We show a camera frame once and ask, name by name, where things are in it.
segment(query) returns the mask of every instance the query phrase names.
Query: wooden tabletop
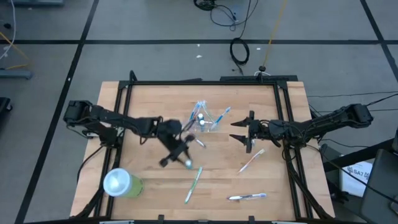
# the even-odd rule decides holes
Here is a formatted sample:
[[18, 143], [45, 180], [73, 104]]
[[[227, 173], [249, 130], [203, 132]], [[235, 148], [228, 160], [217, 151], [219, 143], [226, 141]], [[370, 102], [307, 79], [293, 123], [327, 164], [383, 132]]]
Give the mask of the wooden tabletop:
[[[104, 82], [99, 93], [98, 105], [113, 110], [118, 82]], [[290, 101], [295, 121], [311, 119], [307, 97], [302, 82], [288, 82]], [[284, 118], [287, 119], [283, 93], [280, 91]], [[144, 191], [138, 198], [115, 198], [112, 218], [156, 220], [165, 215], [166, 220], [247, 220], [254, 215], [256, 220], [294, 220], [286, 163], [282, 149], [270, 141], [256, 141], [251, 154], [229, 134], [247, 135], [247, 128], [231, 126], [255, 111], [257, 119], [277, 119], [275, 96], [271, 86], [160, 86], [137, 85], [133, 87], [129, 116], [163, 116], [164, 119], [187, 121], [197, 101], [206, 100], [207, 107], [217, 116], [227, 107], [231, 111], [223, 118], [220, 128], [214, 133], [198, 133], [198, 139], [207, 148], [197, 143], [190, 144], [194, 170], [186, 170], [177, 162], [170, 162], [166, 168], [159, 166], [168, 150], [157, 139], [149, 139], [139, 145], [139, 138], [127, 131], [124, 138], [121, 167], [144, 180]], [[312, 140], [309, 144], [317, 146]], [[98, 139], [88, 141], [85, 157], [99, 146]], [[266, 153], [237, 174], [238, 170], [260, 149]], [[334, 216], [325, 173], [319, 152], [303, 148], [302, 159], [308, 189], [318, 203]], [[77, 185], [71, 215], [80, 212], [98, 188], [104, 151], [89, 161], [83, 168]], [[203, 172], [190, 201], [185, 197], [197, 174]], [[232, 202], [226, 197], [233, 195], [258, 194], [266, 198]], [[297, 188], [301, 214], [305, 217], [302, 194]], [[104, 198], [104, 214], [107, 196]]]

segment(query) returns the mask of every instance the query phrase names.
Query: can lid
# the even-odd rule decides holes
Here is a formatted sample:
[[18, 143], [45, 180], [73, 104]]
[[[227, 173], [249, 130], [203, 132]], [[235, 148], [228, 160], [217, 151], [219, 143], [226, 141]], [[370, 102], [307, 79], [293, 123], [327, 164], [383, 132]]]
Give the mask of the can lid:
[[113, 169], [106, 174], [103, 187], [105, 192], [112, 197], [122, 196], [132, 187], [131, 175], [125, 169]]

